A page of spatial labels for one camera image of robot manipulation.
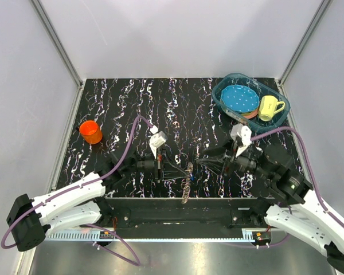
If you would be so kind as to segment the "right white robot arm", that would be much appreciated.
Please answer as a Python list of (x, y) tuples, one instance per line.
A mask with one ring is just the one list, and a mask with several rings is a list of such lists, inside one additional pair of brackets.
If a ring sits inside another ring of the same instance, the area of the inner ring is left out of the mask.
[(248, 220), (256, 227), (266, 223), (312, 246), (324, 255), (327, 262), (344, 274), (344, 220), (324, 210), (315, 187), (293, 165), (290, 154), (279, 145), (265, 147), (257, 159), (235, 156), (236, 145), (229, 142), (222, 147), (208, 149), (198, 160), (217, 175), (230, 175), (233, 171), (254, 174), (266, 181), (271, 195), (306, 217), (303, 221), (287, 214), (267, 198), (257, 198), (249, 209)]

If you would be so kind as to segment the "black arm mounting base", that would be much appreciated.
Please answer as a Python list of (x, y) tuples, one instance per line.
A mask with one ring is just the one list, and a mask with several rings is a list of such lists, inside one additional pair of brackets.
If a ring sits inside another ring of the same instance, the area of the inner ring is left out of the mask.
[(110, 198), (92, 225), (128, 229), (140, 225), (204, 225), (223, 229), (266, 227), (271, 198)]

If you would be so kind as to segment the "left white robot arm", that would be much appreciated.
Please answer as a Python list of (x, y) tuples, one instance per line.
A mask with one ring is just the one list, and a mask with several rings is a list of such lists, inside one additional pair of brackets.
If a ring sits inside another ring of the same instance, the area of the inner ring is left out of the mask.
[(49, 235), (71, 227), (115, 226), (118, 214), (105, 196), (125, 184), (135, 171), (149, 172), (157, 183), (189, 175), (164, 151), (144, 158), (136, 153), (125, 158), (113, 154), (94, 172), (68, 186), (35, 198), (18, 196), (6, 218), (9, 228), (2, 238), (2, 248), (25, 252)]

